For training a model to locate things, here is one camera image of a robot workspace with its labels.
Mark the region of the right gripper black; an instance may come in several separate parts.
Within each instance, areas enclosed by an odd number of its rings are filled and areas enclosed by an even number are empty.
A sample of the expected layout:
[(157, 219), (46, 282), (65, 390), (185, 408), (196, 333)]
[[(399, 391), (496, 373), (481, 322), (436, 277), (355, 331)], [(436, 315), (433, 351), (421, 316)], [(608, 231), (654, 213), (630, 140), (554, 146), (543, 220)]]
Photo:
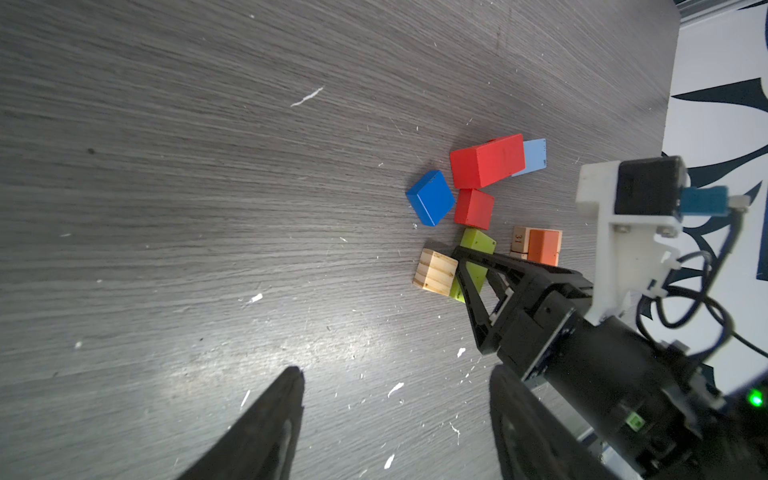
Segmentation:
[[(492, 238), (462, 238), (460, 247), (493, 254)], [(719, 397), (695, 356), (661, 346), (617, 318), (595, 326), (582, 314), (591, 284), (575, 271), (467, 262), (477, 293), (498, 296), (491, 350), (527, 387), (542, 378), (596, 435), (641, 474), (711, 474)], [(462, 303), (459, 262), (422, 250), (422, 289)]]

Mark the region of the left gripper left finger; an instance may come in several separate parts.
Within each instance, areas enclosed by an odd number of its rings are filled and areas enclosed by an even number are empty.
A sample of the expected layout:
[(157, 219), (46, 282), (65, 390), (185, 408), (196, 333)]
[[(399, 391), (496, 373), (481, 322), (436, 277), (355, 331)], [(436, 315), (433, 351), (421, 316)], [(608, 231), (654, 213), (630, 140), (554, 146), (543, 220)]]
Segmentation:
[(305, 379), (287, 367), (182, 479), (287, 480), (303, 416)]

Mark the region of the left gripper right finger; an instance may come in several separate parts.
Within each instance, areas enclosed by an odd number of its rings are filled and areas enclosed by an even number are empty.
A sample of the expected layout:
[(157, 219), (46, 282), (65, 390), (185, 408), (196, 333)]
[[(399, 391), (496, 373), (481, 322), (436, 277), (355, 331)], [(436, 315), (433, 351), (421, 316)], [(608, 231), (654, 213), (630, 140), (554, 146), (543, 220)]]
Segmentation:
[(504, 479), (614, 479), (507, 367), (489, 378), (490, 417)]

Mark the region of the natural wood block long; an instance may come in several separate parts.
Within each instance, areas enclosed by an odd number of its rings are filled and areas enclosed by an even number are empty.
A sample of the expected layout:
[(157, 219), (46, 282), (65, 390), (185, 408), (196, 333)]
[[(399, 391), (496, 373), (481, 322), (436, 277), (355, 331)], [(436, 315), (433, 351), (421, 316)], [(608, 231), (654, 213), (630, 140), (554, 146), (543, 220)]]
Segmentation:
[(523, 260), (528, 259), (530, 245), (529, 227), (515, 226), (512, 231), (512, 241), (510, 246), (510, 255)]

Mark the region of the orange wood block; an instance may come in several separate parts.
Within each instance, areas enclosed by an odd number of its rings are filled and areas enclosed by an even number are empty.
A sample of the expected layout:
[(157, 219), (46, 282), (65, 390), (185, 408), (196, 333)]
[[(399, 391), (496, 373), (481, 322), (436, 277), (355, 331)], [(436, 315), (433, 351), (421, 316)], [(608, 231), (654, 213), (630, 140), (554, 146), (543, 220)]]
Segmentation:
[(561, 245), (561, 230), (530, 229), (527, 259), (535, 263), (557, 267)]

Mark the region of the lime green wood block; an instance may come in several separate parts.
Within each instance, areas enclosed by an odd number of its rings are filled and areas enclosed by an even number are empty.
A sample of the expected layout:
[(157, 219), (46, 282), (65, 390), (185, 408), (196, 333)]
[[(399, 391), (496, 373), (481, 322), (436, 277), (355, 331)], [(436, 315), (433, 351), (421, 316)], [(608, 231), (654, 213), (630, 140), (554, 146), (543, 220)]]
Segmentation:
[[(462, 235), (460, 246), (486, 254), (494, 254), (497, 242), (480, 229), (466, 228)], [(487, 269), (471, 262), (468, 262), (466, 267), (476, 290), (481, 292), (486, 281)], [(457, 280), (452, 283), (449, 297), (461, 303), (465, 302)]]

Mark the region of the red arch wood block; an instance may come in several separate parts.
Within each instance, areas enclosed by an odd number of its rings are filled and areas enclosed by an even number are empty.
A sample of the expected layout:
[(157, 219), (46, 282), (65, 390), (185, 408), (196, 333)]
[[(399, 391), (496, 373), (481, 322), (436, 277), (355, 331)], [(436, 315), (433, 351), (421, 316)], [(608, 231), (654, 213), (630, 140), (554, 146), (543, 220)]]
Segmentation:
[(457, 189), (482, 189), (526, 168), (521, 134), (452, 151), (449, 155)]

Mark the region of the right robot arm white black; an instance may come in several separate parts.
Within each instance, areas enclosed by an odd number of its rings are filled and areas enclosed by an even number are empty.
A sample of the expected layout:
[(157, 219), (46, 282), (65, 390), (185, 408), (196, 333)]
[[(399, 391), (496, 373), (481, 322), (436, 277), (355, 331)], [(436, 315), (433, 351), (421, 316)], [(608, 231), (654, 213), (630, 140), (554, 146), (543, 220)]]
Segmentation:
[(767, 410), (725, 395), (679, 345), (652, 343), (616, 317), (585, 314), (594, 297), (579, 272), (466, 247), (456, 280), (478, 350), (500, 365), (490, 414), (506, 479), (608, 479), (610, 470), (529, 388), (548, 382), (596, 437), (644, 479), (763, 479)]

